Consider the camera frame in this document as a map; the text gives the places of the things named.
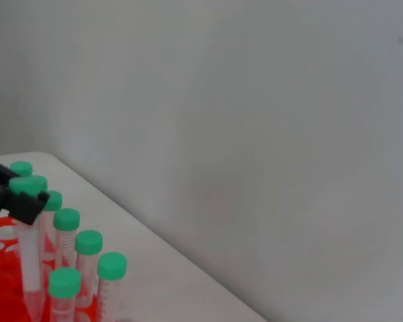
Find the green-capped clear test tube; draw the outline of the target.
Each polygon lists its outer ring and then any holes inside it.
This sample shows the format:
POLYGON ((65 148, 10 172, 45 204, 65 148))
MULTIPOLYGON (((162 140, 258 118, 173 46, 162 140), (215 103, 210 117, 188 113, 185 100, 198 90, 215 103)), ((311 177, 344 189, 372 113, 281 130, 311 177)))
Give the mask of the green-capped clear test tube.
POLYGON ((81 274, 75 268, 62 267, 50 273, 50 322, 74 322, 76 298, 81 290, 81 274))
MULTIPOLYGON (((12 179, 32 179, 17 177, 12 179)), ((16 232, 19 244, 19 260, 21 267, 24 303, 32 322, 41 322, 44 305, 44 291, 40 271, 40 251, 38 248, 38 218, 33 225, 26 225, 18 220, 16 232)))
POLYGON ((31 178, 38 183, 42 192, 48 192, 48 180, 45 176, 36 174, 32 175, 31 178))
POLYGON ((88 308, 93 300, 97 263, 103 247, 103 236, 95 230, 80 231, 75 240, 76 269, 81 274, 81 289, 76 299, 78 309, 88 308))
POLYGON ((54 215, 62 207, 62 195, 58 191, 49 191, 50 198, 40 214, 40 257, 43 262, 54 260, 56 232, 53 226, 54 215))
POLYGON ((100 256, 97 265, 99 280, 95 322, 116 322, 126 268, 127 259, 119 252, 107 252, 100 256))
POLYGON ((80 213, 75 209, 59 209, 54 214, 55 268, 76 267, 75 242, 80 225, 80 213))
POLYGON ((30 177, 33 173, 33 167, 29 162, 17 161, 9 165, 9 169, 21 177, 30 177))

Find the orange plastic test tube rack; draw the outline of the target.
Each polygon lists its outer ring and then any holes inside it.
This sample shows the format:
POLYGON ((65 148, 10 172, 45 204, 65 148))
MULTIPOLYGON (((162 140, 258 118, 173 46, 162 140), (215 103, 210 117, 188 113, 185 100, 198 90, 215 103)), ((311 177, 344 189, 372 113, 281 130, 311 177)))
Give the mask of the orange plastic test tube rack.
POLYGON ((32 322, 23 296, 17 238, 8 217, 0 218, 0 322, 32 322))

